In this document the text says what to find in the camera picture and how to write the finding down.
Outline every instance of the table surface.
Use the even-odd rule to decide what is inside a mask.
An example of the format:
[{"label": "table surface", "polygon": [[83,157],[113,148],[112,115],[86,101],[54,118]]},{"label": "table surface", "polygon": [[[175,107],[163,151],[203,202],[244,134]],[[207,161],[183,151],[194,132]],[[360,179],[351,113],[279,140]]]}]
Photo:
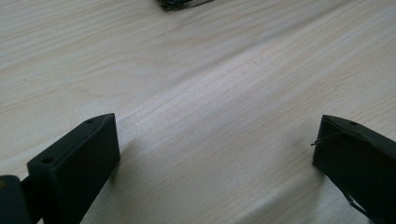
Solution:
[{"label": "table surface", "polygon": [[114,112],[82,223],[368,223],[312,166],[323,114],[396,139],[396,2],[0,1],[0,170]]}]

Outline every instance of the wood grain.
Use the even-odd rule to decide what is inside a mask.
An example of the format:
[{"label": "wood grain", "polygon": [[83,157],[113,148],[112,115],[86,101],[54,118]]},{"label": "wood grain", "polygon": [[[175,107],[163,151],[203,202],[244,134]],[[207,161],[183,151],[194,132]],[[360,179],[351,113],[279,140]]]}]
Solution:
[{"label": "wood grain", "polygon": [[82,223],[368,223],[311,165],[320,117],[396,139],[396,2],[0,1],[0,171],[114,112]]}]

